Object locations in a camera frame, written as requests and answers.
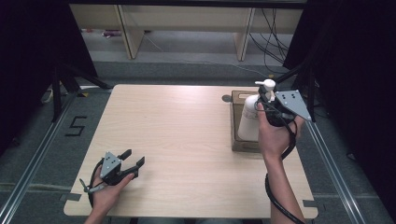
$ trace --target aluminum rail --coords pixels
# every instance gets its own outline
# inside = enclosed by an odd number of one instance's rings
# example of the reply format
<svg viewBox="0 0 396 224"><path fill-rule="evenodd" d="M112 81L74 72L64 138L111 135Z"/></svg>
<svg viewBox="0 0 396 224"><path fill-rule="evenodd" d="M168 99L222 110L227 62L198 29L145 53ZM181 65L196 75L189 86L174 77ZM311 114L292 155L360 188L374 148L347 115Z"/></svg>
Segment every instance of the aluminum rail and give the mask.
<svg viewBox="0 0 396 224"><path fill-rule="evenodd" d="M332 158L332 154L330 153L330 150L328 149L326 143L324 142L317 124L313 122L307 122L306 124L309 132L312 135L312 138L315 141L315 144L317 145L319 154L324 161L324 164L329 172L332 182L334 183L338 195L340 196L340 199L344 204L346 212L351 220L351 223L354 224L367 223L363 217L363 214L361 213L358 203L356 202L354 196L352 195L352 192L350 191L347 185L347 182L343 178L340 170L338 169L338 166L336 165L334 159Z"/></svg>
<svg viewBox="0 0 396 224"><path fill-rule="evenodd" d="M77 97L76 92L70 93L66 97L64 101L64 111L60 114L59 118L54 122L52 122L51 125L49 126L49 129L47 130L46 135L44 136L39 147L37 148L35 155L30 160L17 185L12 190L11 195L7 199L7 202L2 206L0 212L1 223L8 224L11 221L12 217L14 216L15 212L17 211L21 203L21 200L23 199L23 196L28 190L30 183L35 177L35 174L37 173L40 164L44 160L50 148L50 145L56 136L56 133L59 131L64 121L64 117L67 110L69 109L74 99L76 99L76 97Z"/></svg>

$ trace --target gray floor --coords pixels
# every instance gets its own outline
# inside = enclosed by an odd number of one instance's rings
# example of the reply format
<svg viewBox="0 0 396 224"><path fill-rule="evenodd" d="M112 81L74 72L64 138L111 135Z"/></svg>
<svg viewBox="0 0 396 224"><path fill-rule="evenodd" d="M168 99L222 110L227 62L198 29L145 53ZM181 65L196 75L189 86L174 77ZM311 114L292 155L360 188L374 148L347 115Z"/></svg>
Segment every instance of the gray floor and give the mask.
<svg viewBox="0 0 396 224"><path fill-rule="evenodd" d="M232 34L194 32L148 32L137 58L129 60L120 37L105 38L103 31L82 33L90 50L99 77L109 84L186 84L253 86L250 82L273 74L264 65L263 53L251 41L247 57L236 60ZM288 45L291 35L281 35ZM271 48L279 57L277 48ZM285 72L280 63L265 58L271 70ZM84 80L81 85L90 85ZM282 84L285 89L289 83ZM27 190L11 223L81 223L84 217L68 217L63 212L62 196L73 185L79 166L91 142L95 128L106 106L108 92L91 92L74 99L60 131L49 147L45 159ZM50 126L52 105L43 104L19 135L21 144L11 147L0 158L0 203L3 204L13 186L20 180L30 159ZM349 159L347 145L325 108L316 109L317 125L329 150L358 202L367 223L393 223L386 209L365 177L359 165ZM85 126L81 136L69 126L75 116L78 125ZM319 215L315 223L351 223L318 149L306 127L299 142L299 152L314 194ZM129 223L128 218L112 218L111 223Z"/></svg>

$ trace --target white bottle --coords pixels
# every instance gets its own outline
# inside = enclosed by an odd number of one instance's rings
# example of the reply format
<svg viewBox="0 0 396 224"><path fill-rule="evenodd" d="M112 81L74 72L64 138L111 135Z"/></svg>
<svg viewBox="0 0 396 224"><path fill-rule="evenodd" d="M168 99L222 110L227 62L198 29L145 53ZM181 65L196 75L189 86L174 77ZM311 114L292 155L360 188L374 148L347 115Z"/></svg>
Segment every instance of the white bottle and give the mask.
<svg viewBox="0 0 396 224"><path fill-rule="evenodd" d="M238 128L238 136L245 141L257 142L259 138L259 118L255 108L258 99L259 94L251 95L245 99Z"/></svg>
<svg viewBox="0 0 396 224"><path fill-rule="evenodd" d="M256 84L264 86L267 90L265 95L270 102L275 100L274 88L276 83L272 79L257 81ZM238 128L238 136L245 141L259 141L259 118L257 117L257 110L255 107L258 99L259 94L251 95L245 100Z"/></svg>

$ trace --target black cable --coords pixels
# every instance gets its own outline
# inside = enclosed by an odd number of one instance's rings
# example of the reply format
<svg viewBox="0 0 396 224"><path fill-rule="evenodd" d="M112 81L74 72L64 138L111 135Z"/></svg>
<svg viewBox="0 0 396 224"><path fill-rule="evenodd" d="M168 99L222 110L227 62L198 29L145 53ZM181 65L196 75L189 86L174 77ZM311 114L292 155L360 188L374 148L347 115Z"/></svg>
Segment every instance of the black cable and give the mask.
<svg viewBox="0 0 396 224"><path fill-rule="evenodd" d="M277 73L277 74L280 74L280 75L284 75L284 74L285 74L285 73L283 73L283 72L274 71L274 70L272 70L271 68L268 67L267 62L266 62L266 60L265 60L265 52L264 52L264 66L268 69L268 71L270 71L270 72L272 72L272 73Z"/></svg>
<svg viewBox="0 0 396 224"><path fill-rule="evenodd" d="M268 49L266 49L265 47L263 47L254 37L252 34L249 34L251 39L253 40L254 44L259 48L259 50L261 50L264 53L267 53L268 55L270 55L272 58L274 58L275 60L277 60L280 63L283 63L283 60L281 60L280 58L278 58L273 52L269 51Z"/></svg>
<svg viewBox="0 0 396 224"><path fill-rule="evenodd" d="M94 188L98 187L99 185L105 183L104 181L100 182L99 184L95 185Z"/></svg>
<svg viewBox="0 0 396 224"><path fill-rule="evenodd" d="M96 165L95 168L93 169L92 175L91 175L91 181L90 181L90 185L88 186L89 189L92 188L93 186L93 181L95 180L95 175L96 175L96 170L99 168L99 166L101 166L103 164L103 160L104 158L102 158ZM93 207L93 193L89 193L88 194L88 199L90 200L90 204L91 207Z"/></svg>
<svg viewBox="0 0 396 224"><path fill-rule="evenodd" d="M271 33L270 33L270 35L268 36L268 42L267 42L267 44L265 45L265 50L268 49L268 43L269 43L269 41L271 40L271 35L273 34L272 27L271 27L271 25L270 25L270 23L269 23L268 20L267 20L267 23L268 23L268 27L270 27ZM266 59L265 59L265 54L264 54L264 64L265 64L265 66L267 67L267 63L266 63L265 60L266 60Z"/></svg>
<svg viewBox="0 0 396 224"><path fill-rule="evenodd" d="M268 181L268 174L265 176L265 189L267 191L268 198L270 198L271 203L281 212L283 215L288 217L291 221L297 224L304 224L299 218L295 217L292 213L290 213L286 208L284 208L275 198L273 195L271 189L270 189L270 184Z"/></svg>
<svg viewBox="0 0 396 224"><path fill-rule="evenodd" d="M276 14L276 9L275 9L275 8L273 8L273 19L274 19L274 22L276 22L276 16L275 16L274 14ZM272 33L272 34L275 34L274 38L276 39L276 42L279 43L280 45L282 45L283 47L285 47L286 49L289 49L288 46L286 46L285 44L283 44L282 41L280 41L280 40L277 38L277 33L274 32L274 28L271 27L271 24L270 24L270 22L268 21L267 16L265 15L265 12L264 12L263 8L262 8L262 15L264 16L265 20L267 21L267 24L268 24L268 27L270 28L271 33Z"/></svg>
<svg viewBox="0 0 396 224"><path fill-rule="evenodd" d="M283 50L289 50L289 48L284 48L284 47L282 47L282 46L279 46L279 45L276 45L276 44L270 42L267 38L265 38L265 36L262 35L262 33L260 33L260 36L265 40L265 42L269 42L270 45L272 45L272 46L274 46L274 47L281 48L281 49L283 49Z"/></svg>
<svg viewBox="0 0 396 224"><path fill-rule="evenodd" d="M285 58L286 58L286 54L285 54L285 52L282 50L282 48L281 48L281 44L282 44L282 42L277 38L277 31L276 31L276 8L273 8L273 35L274 35L274 38L275 38L275 40L276 40L276 43L277 43L277 46L278 46L278 49L279 49L279 53L280 53L280 55L282 56L282 58L283 58L283 60L285 60Z"/></svg>

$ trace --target floor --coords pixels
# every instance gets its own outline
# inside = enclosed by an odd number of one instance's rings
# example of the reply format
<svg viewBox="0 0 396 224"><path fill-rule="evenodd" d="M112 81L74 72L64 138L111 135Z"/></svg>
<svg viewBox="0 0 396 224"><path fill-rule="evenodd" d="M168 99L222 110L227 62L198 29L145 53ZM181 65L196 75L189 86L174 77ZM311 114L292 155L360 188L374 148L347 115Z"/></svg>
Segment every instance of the floor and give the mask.
<svg viewBox="0 0 396 224"><path fill-rule="evenodd" d="M232 69L241 69L249 73L261 73L260 69L255 66L267 65L271 68L281 66L281 62L264 53L249 39L247 46L247 56L243 62L238 62L233 43L233 35L226 33L209 33L209 32L165 32L165 31L148 31L143 38L142 45L139 49L137 57L130 60L127 57L122 38L112 36L110 38L102 36L103 30L82 31L82 35L86 41L87 47L92 56L95 65L100 67L101 63L184 63L191 64L221 64L229 65ZM260 42L262 46L266 46L264 37L269 35L253 34L253 37ZM292 35L279 35L281 42L288 46L292 39ZM270 50L278 59L282 59L282 53L277 46L268 45ZM106 105L108 94L92 94L90 104L102 108ZM100 119L100 113L94 111L93 108L82 108L80 104L83 98L77 98L71 105L74 109L69 112L67 117L72 119L78 113L92 114L90 119L92 123L97 123ZM20 176L25 172L25 167L35 155L35 150L40 147L39 139L45 138L46 130L50 126L50 120L47 118L51 115L51 105L44 104L37 110L31 123L25 128L21 134L24 139L22 147L27 148L24 151L9 150L5 156L0 158L0 202L4 203L15 184L20 181ZM342 137L338 135L337 127L332 123L331 118L325 108L316 110L318 118L318 129L321 135L326 139L327 147L330 149L332 158L335 161L336 169L342 174L346 182L346 186L352 193L353 198L358 204L358 208L365 218L364 223L393 223L382 203L376 196L370 183L365 178L364 173L359 165L346 156L348 153L347 146L342 141ZM94 133L94 127L87 127L86 132ZM305 129L304 135L310 136L310 132ZM76 141L80 146L87 147L90 143L89 139L79 138ZM61 147L57 140L53 140L52 147ZM318 147L309 137L301 142L301 157L305 164L304 169L310 183L311 190L316 200L316 206L319 210L319 216L312 223L359 223L353 221L348 213L346 205L340 200L340 195L334 185L329 170L323 161L323 155L318 153ZM74 182L74 176L69 175L78 169L85 151L79 150L75 144L70 141L68 147L70 153L64 154L64 158L59 158L56 151L49 151L45 155L45 160L39 164L40 168L33 179L30 188L27 191L25 199L21 201L21 205L15 212L15 218L11 223L22 223L27 220L31 223L56 222L56 223L80 223L84 217L69 218L64 217L64 202L59 198L65 195L71 184ZM73 163L71 170L54 167L56 164ZM49 176L60 175L64 173L64 178L59 176L57 179L49 179ZM45 197L41 196L41 192L45 191ZM56 210L46 210L41 207L42 202L52 204ZM122 218L110 219L111 223L128 223L129 221Z"/></svg>

